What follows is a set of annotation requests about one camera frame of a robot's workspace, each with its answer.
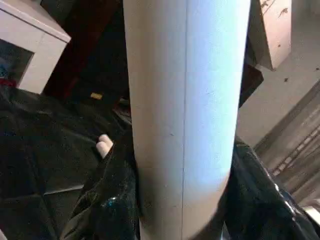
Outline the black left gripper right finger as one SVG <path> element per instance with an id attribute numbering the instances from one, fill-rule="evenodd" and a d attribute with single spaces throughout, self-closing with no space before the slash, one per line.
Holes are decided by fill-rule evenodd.
<path id="1" fill-rule="evenodd" d="M 320 238 L 320 227 L 273 180 L 255 151 L 242 140 L 234 142 L 225 224 L 232 240 Z"/>

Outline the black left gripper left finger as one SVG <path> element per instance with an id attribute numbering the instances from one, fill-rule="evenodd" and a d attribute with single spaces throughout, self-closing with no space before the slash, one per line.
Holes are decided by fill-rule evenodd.
<path id="1" fill-rule="evenodd" d="M 62 240 L 135 240 L 139 232 L 132 133 L 119 137 L 85 182 Z"/>

